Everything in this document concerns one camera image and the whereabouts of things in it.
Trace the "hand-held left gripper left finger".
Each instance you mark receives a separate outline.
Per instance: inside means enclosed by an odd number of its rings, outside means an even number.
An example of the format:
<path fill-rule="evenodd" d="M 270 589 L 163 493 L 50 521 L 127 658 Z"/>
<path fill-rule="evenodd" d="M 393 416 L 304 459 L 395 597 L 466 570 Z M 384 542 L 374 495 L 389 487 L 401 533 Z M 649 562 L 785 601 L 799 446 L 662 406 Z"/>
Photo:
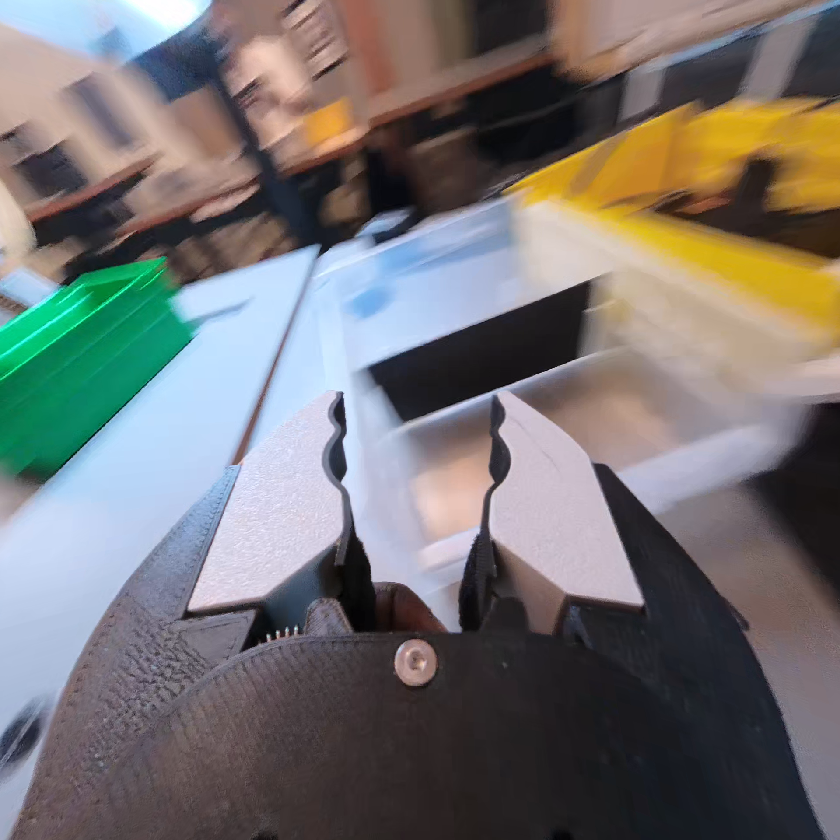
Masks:
<path fill-rule="evenodd" d="M 256 609 L 303 629 L 309 607 L 343 591 L 354 534 L 343 394 L 326 391 L 242 459 L 187 603 L 194 616 Z"/>

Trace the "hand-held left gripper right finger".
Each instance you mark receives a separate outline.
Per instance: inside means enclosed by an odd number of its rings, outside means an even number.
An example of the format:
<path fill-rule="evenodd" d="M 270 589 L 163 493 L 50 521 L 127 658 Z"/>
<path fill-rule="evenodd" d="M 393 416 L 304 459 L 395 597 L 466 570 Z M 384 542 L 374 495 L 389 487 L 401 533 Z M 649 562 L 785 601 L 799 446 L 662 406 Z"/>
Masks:
<path fill-rule="evenodd" d="M 520 617 L 553 635 L 573 606 L 643 615 L 644 594 L 595 465 L 511 392 L 490 405 L 490 488 L 458 592 L 464 632 Z"/>

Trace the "clear plastic box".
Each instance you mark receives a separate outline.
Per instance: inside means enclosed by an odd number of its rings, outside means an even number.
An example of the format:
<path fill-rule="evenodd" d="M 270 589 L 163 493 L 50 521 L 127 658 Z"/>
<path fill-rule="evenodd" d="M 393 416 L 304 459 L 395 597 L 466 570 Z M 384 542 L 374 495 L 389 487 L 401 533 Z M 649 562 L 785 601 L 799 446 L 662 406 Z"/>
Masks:
<path fill-rule="evenodd" d="M 653 513 L 776 467 L 811 408 L 779 388 L 812 355 L 778 318 L 564 214 L 503 198 L 320 258 L 324 358 L 345 390 L 351 492 L 369 537 L 442 570 L 465 558 L 490 486 L 490 403 L 510 391 L 609 465 Z M 580 356 L 403 423 L 370 366 L 595 282 Z"/>

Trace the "yellow plastic bin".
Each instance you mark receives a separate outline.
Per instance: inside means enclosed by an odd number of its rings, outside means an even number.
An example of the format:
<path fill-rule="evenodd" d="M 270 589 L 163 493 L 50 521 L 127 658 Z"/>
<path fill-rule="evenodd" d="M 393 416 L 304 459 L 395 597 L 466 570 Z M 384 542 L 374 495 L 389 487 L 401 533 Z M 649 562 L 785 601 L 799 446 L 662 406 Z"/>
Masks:
<path fill-rule="evenodd" d="M 838 101 L 672 109 L 506 189 L 838 346 Z"/>

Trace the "person's left hand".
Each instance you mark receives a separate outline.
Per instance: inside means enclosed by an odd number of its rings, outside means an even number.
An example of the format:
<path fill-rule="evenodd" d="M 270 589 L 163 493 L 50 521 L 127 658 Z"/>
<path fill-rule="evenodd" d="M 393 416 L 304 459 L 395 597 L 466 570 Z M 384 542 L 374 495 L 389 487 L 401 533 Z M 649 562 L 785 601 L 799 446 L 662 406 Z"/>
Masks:
<path fill-rule="evenodd" d="M 373 586 L 376 632 L 415 636 L 448 633 L 427 604 L 406 585 L 376 582 Z"/>

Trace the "green plastic bin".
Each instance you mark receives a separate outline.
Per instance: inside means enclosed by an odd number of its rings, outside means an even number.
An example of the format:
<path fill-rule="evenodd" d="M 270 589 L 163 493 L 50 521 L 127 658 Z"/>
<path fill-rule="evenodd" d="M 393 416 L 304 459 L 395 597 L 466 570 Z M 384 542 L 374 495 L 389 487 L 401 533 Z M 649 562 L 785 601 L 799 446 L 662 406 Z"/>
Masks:
<path fill-rule="evenodd" d="M 1 329 L 1 463 L 53 476 L 193 339 L 164 258 L 92 271 Z"/>

